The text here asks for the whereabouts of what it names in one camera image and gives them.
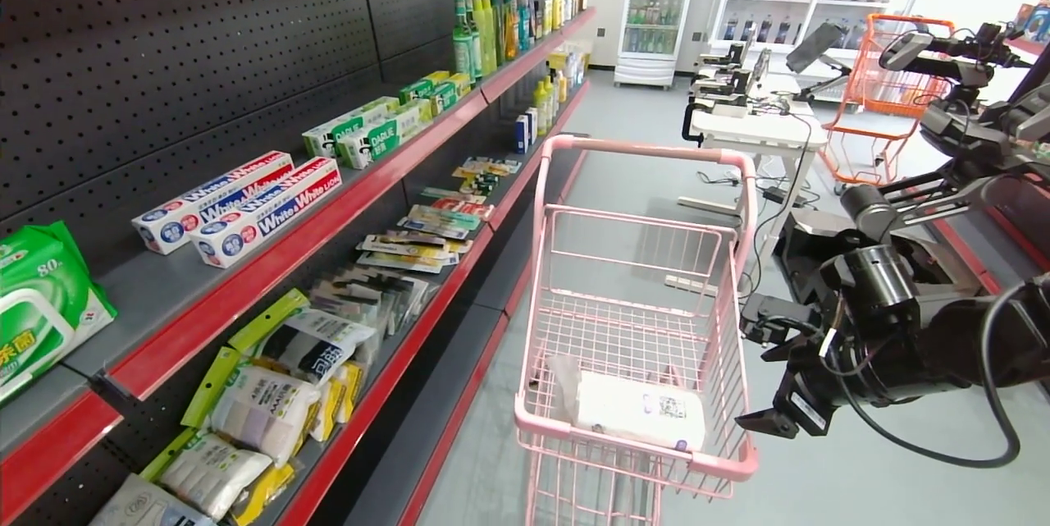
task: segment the glass-door fridge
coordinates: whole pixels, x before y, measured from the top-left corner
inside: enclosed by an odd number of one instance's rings
[[[615,84],[670,88],[689,0],[626,0]]]

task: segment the qr code label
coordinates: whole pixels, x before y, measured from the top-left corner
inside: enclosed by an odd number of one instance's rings
[[[674,397],[660,397],[659,415],[676,420],[686,419],[686,402]]]

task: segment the green wet wipes pack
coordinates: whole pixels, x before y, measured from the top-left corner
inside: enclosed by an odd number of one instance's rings
[[[0,238],[0,404],[113,317],[63,223]]]

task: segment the computer screen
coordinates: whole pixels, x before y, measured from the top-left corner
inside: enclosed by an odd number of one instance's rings
[[[791,55],[788,55],[788,67],[793,73],[801,73],[807,66],[817,62],[830,47],[846,36],[844,28],[836,24],[821,24],[814,33],[805,37]]]

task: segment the shopping cart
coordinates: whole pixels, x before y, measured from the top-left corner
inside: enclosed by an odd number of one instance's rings
[[[551,153],[563,148],[738,167],[739,233],[545,205]],[[530,524],[657,524],[667,487],[731,497],[733,482],[746,481],[758,466],[750,434],[734,422],[749,409],[737,286],[754,240],[753,161],[718,149],[554,136],[543,145],[536,196],[528,337],[514,398],[519,443],[532,451]],[[691,282],[692,290],[669,288],[675,283],[669,276]],[[681,441],[675,449],[600,426],[575,427],[561,414],[565,394],[555,382],[555,359],[632,384],[689,388],[702,402],[706,434],[689,435],[694,445]],[[663,413],[663,403],[649,411]]]
[[[948,82],[929,75],[891,72],[879,66],[882,50],[908,31],[929,31],[950,37],[956,31],[951,21],[925,17],[873,14],[867,17],[867,31],[860,44],[853,72],[833,122],[824,125],[828,142],[821,149],[824,164],[836,178],[836,193],[850,183],[884,186],[897,178],[897,161],[904,145],[919,127],[926,103],[941,97]],[[864,111],[898,115],[900,126],[894,132],[843,126],[849,106]]]

